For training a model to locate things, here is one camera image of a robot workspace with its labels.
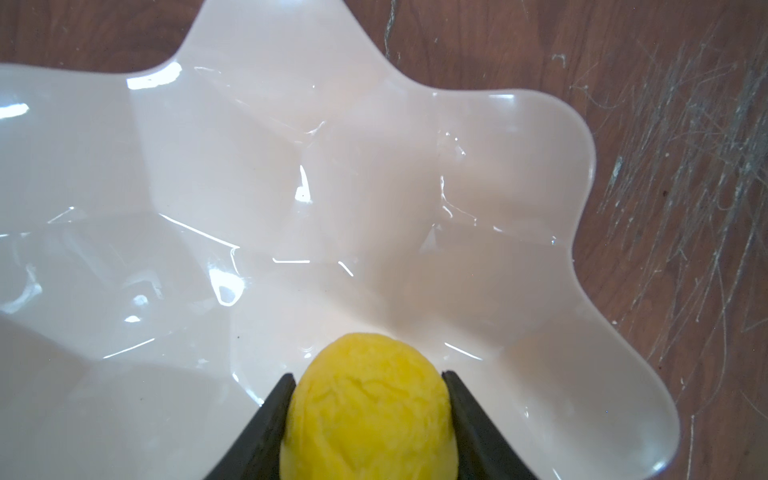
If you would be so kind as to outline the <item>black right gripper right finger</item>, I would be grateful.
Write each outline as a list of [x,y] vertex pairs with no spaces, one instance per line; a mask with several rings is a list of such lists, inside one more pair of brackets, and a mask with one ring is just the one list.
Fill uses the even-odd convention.
[[458,479],[536,480],[459,375],[446,370],[442,378],[451,401]]

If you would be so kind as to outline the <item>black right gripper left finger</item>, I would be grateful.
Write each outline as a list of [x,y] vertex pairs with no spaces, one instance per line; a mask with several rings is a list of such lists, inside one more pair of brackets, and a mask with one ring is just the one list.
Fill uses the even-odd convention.
[[295,388],[294,376],[284,374],[205,480],[280,478],[281,442]]

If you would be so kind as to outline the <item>yellow fake lemon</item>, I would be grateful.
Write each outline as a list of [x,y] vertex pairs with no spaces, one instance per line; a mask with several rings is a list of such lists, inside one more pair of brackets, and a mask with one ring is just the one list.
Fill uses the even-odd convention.
[[418,350],[376,333],[325,347],[292,394],[283,479],[455,479],[447,386]]

